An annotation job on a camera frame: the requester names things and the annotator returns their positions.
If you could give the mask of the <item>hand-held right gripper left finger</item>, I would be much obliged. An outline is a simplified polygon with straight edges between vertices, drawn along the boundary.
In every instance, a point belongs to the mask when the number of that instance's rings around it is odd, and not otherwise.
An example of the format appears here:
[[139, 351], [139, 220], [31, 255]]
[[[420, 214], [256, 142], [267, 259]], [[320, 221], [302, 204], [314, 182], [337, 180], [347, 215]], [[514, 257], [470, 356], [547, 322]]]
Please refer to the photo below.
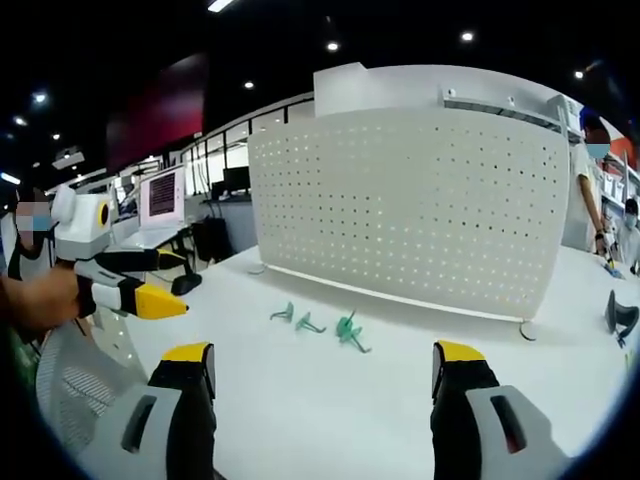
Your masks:
[[97, 423], [92, 479], [216, 479], [215, 350], [166, 352], [149, 381], [130, 387]]

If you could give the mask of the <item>person's left hand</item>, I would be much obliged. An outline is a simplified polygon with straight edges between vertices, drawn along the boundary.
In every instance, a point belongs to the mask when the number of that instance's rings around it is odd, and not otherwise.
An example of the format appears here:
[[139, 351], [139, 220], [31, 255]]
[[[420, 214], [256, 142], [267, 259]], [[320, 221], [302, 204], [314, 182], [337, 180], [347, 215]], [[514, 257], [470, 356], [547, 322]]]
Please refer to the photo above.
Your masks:
[[1, 277], [1, 322], [28, 333], [55, 328], [79, 316], [76, 274], [54, 267], [33, 280]]

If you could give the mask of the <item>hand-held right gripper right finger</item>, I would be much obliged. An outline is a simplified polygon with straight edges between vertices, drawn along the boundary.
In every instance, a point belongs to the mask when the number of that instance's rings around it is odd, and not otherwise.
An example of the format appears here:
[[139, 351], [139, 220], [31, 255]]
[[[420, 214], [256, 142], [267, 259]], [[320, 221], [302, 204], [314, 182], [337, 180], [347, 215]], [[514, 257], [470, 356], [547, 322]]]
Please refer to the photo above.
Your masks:
[[471, 346], [434, 343], [432, 400], [436, 479], [555, 479], [570, 462], [547, 416]]

